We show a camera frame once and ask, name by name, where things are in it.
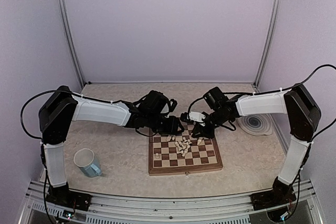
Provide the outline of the front aluminium rail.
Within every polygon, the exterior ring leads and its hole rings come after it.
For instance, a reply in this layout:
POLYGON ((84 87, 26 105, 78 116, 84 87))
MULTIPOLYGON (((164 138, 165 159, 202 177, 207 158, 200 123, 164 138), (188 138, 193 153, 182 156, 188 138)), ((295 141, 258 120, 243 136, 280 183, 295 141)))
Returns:
POLYGON ((196 198, 145 198, 89 192, 85 209, 44 202, 42 182, 30 182, 16 223, 323 223, 312 183, 294 184, 297 198, 257 209, 250 193, 196 198))

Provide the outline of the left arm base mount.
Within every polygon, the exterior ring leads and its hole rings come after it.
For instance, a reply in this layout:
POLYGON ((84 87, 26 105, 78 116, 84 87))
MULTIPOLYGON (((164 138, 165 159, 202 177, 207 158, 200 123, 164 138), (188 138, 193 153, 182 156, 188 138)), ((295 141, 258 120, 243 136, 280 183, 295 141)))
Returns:
POLYGON ((92 196, 90 194, 75 191, 49 192, 46 201, 55 205, 71 208, 74 210, 88 211, 92 196))

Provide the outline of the white chess pieces pile right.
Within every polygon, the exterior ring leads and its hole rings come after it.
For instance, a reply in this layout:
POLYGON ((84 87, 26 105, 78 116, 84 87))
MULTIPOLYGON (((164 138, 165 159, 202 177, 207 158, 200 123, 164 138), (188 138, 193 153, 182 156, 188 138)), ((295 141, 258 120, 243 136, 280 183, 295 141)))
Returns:
POLYGON ((192 142, 190 139, 186 137, 182 137, 181 140, 174 141, 176 152, 181 154, 183 157, 188 153, 189 149, 191 148, 192 142))

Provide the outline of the aluminium frame post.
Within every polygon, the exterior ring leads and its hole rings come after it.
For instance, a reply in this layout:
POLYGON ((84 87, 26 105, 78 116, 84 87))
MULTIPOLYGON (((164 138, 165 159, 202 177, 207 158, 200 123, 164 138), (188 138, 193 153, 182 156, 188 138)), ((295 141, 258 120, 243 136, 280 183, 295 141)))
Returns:
POLYGON ((276 24, 277 24, 277 18, 278 18, 278 12, 280 9, 280 3, 281 0, 273 0, 272 1, 272 7, 271 7, 271 13, 270 13, 270 20, 268 24, 268 29, 266 33, 266 40, 263 46, 262 50, 262 55, 261 55, 261 60, 258 66, 257 74, 254 79, 254 86, 258 88, 261 84, 262 77, 265 73, 266 70, 266 64, 269 58, 270 54, 270 49, 271 49, 271 44, 272 40, 274 37, 274 33, 276 30, 276 24))
POLYGON ((84 75, 82 73, 82 69, 80 66, 79 58, 77 56, 77 52, 76 52, 76 48, 75 48, 75 44, 74 44, 74 40, 73 40, 71 28, 70 28, 70 22, 69 22, 67 8, 66 8, 66 1, 57 0, 57 2, 58 2, 59 10, 60 10, 62 26, 63 26, 63 30, 65 33, 66 42, 67 42, 69 53, 70 53, 70 59, 73 64, 78 83, 80 87, 83 88, 86 83, 85 83, 85 78, 84 78, 84 75))

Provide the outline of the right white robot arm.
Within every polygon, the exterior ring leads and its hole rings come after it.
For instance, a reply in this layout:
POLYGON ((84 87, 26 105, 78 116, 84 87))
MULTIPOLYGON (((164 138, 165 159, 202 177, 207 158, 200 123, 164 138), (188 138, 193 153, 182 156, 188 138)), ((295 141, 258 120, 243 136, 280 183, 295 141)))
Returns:
POLYGON ((287 121, 286 157, 268 194, 273 205, 281 204, 309 158, 321 119, 321 110, 305 85, 297 83, 263 93, 224 92, 214 87, 201 98, 211 112, 194 112, 188 108, 187 118, 195 124, 194 137, 213 137, 216 128, 226 122, 249 116, 269 115, 287 121))

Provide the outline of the grey spiral coaster mat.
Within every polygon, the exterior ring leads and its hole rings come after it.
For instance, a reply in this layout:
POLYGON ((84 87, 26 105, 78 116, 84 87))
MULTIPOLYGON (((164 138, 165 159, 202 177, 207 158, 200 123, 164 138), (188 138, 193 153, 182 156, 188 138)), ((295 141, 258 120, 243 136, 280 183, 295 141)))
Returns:
POLYGON ((237 119, 240 128, 247 134, 253 136, 272 135, 272 124, 270 117, 265 114, 242 116, 237 119))

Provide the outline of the right aluminium frame post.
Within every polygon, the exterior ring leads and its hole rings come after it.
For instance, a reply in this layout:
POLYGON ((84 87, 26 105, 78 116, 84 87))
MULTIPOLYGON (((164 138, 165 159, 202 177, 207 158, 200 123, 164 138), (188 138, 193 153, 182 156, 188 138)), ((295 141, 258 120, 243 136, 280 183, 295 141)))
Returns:
POLYGON ((271 49, 271 44, 272 40, 274 37, 274 33, 276 30, 276 24, 277 24, 277 18, 278 18, 278 12, 280 9, 280 3, 281 0, 273 0, 272 1, 272 7, 271 7, 271 13, 270 13, 270 20, 268 24, 268 29, 266 33, 266 40, 263 46, 262 50, 262 55, 261 55, 261 60, 258 66, 257 74, 254 79, 254 86, 258 88, 261 84, 262 77, 265 73, 266 70, 266 64, 269 58, 270 54, 270 49, 271 49))

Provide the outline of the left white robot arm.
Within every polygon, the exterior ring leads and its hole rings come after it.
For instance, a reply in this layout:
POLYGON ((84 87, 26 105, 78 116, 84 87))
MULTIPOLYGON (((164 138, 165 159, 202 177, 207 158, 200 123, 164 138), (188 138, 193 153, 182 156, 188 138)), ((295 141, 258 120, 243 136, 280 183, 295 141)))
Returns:
POLYGON ((135 129, 147 127, 154 134, 178 135, 184 131, 179 118, 171 112, 177 101, 163 93, 150 91, 140 100, 106 101, 73 93, 60 86, 38 112, 41 137, 41 156, 47 182, 53 197, 66 206, 73 201, 65 174, 64 142, 75 121, 91 121, 135 129))

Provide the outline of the light blue ceramic mug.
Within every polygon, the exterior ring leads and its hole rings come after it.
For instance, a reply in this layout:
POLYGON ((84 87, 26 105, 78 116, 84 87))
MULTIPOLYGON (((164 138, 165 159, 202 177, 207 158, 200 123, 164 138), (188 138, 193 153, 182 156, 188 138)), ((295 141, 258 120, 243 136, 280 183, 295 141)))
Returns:
POLYGON ((89 178, 102 175, 99 161, 95 153, 89 148, 78 150, 73 157, 73 162, 89 178))

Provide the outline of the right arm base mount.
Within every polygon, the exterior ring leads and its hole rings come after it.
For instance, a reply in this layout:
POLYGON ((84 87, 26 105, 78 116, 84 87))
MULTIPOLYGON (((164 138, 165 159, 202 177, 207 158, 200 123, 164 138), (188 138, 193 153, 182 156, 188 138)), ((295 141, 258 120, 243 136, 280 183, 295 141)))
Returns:
POLYGON ((295 201, 297 198, 294 192, 289 192, 285 196, 276 196, 275 193, 270 190, 261 193, 254 193, 250 196, 250 199, 253 209, 256 211, 287 204, 290 203, 290 201, 295 201))

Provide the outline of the wooden chess board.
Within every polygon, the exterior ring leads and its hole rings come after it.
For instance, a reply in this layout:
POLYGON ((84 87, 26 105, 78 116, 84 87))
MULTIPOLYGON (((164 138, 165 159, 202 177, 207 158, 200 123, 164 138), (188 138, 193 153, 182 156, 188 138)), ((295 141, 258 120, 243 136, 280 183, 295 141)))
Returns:
POLYGON ((184 132, 176 136, 149 135, 148 172, 151 176, 212 172, 223 169, 216 138, 192 137, 191 123, 182 123, 184 132))

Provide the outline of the left aluminium frame post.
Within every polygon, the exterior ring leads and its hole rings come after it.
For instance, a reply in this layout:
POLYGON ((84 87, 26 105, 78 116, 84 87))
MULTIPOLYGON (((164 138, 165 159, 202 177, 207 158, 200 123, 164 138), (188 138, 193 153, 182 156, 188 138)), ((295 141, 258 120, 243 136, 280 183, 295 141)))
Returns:
POLYGON ((75 44, 74 44, 74 40, 73 40, 71 28, 70 28, 70 22, 69 22, 67 8, 66 8, 66 1, 57 0, 57 2, 58 2, 59 10, 60 10, 62 26, 63 26, 63 30, 65 33, 66 42, 67 42, 69 53, 70 53, 70 59, 73 64, 78 83, 80 87, 83 88, 86 83, 85 83, 85 78, 84 78, 84 75, 82 73, 82 69, 80 66, 79 58, 77 56, 77 52, 76 52, 76 48, 75 48, 75 44))

